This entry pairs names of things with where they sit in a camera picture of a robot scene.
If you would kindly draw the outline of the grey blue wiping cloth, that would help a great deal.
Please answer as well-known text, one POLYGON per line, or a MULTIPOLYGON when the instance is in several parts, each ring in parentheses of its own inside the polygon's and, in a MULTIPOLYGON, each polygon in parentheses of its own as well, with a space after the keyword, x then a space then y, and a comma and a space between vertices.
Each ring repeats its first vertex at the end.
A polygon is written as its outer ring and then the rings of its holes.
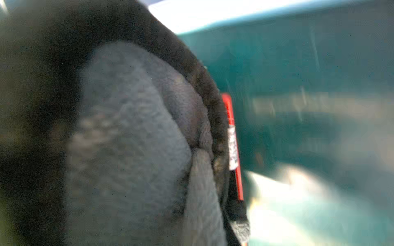
POLYGON ((22 2, 1 18, 1 245, 247 245, 228 127, 139 1, 22 2))

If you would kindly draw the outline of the red framed drawing tablet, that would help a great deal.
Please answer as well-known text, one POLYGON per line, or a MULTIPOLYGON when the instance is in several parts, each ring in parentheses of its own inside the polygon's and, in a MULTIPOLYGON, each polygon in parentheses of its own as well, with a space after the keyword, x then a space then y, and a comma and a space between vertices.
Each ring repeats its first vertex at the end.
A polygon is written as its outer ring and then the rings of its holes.
POLYGON ((239 147, 237 140, 235 114, 233 109, 233 101, 228 93, 222 93, 222 100, 224 102, 227 118, 228 118, 228 146, 229 146, 229 169, 231 173, 231 182, 229 192, 234 194, 239 201, 244 200, 241 162, 239 157, 239 147))

